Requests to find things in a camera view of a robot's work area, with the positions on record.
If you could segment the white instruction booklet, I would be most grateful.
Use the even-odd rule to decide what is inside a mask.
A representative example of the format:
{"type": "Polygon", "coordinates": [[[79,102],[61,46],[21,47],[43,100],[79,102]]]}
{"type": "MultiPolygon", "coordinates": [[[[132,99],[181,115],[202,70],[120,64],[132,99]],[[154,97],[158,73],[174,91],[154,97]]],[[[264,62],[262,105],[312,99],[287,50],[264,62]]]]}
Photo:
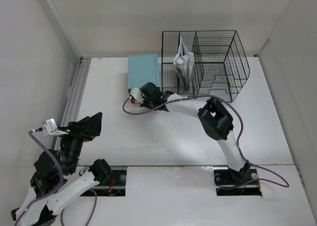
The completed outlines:
{"type": "Polygon", "coordinates": [[[184,91],[190,90],[192,71],[195,63],[194,53],[188,51],[182,37],[179,37],[177,54],[173,60],[174,69],[183,85],[184,91]]]}

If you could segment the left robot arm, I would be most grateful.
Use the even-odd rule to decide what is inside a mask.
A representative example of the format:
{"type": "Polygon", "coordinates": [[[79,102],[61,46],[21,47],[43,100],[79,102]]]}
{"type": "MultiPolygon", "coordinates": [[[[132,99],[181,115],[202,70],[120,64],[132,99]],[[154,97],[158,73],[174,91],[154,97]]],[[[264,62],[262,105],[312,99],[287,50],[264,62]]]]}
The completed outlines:
{"type": "Polygon", "coordinates": [[[95,160],[75,182],[67,184],[65,179],[76,172],[83,144],[100,136],[102,117],[102,112],[98,112],[79,121],[71,121],[64,127],[57,126],[51,118],[43,121],[40,128],[28,132],[43,152],[34,163],[36,171],[24,202],[11,211],[15,225],[50,226],[77,197],[94,186],[110,181],[112,169],[104,159],[95,160]],[[60,137],[60,150],[46,148],[34,136],[36,132],[60,137]]]}

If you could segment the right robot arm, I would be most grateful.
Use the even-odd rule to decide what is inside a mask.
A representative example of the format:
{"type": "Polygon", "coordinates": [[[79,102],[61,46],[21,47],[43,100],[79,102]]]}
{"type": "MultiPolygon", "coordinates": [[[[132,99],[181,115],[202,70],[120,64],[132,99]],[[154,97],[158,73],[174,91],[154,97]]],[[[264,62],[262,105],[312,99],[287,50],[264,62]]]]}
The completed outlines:
{"type": "Polygon", "coordinates": [[[136,91],[133,97],[143,107],[197,118],[206,135],[215,140],[224,153],[230,179],[239,184],[247,178],[250,165],[239,152],[233,132],[233,117],[220,100],[215,97],[206,101],[188,99],[171,91],[161,92],[152,82],[133,90],[136,91]]]}

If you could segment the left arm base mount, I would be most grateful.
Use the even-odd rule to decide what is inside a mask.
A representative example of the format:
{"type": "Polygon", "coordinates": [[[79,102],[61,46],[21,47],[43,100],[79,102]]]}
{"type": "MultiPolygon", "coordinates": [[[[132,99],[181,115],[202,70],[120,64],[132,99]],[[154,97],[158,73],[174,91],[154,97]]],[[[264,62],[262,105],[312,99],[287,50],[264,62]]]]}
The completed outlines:
{"type": "Polygon", "coordinates": [[[127,168],[115,167],[112,177],[104,184],[92,187],[100,197],[124,197],[126,193],[127,168]]]}

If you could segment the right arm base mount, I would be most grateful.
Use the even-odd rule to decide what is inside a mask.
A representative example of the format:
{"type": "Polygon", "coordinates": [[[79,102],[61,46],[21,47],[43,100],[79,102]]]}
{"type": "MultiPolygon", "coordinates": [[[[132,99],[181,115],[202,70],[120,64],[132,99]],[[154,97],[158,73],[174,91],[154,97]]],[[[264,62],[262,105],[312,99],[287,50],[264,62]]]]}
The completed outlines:
{"type": "Polygon", "coordinates": [[[217,196],[262,196],[262,190],[258,181],[241,186],[243,183],[258,177],[255,167],[251,167],[243,180],[233,179],[227,167],[213,168],[214,183],[217,196]]]}

